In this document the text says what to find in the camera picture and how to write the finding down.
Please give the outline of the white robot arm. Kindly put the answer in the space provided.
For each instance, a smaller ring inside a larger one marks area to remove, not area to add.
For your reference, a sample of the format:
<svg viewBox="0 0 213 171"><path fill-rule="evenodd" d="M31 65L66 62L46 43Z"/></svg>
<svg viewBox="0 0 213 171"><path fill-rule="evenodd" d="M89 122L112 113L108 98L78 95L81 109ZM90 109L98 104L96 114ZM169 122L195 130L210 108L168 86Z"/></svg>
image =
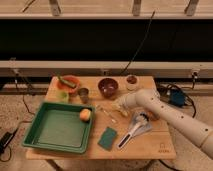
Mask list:
<svg viewBox="0 0 213 171"><path fill-rule="evenodd" d="M143 107L164 119L213 160L213 127L162 102L157 90L140 89L121 95L114 107L120 111Z"/></svg>

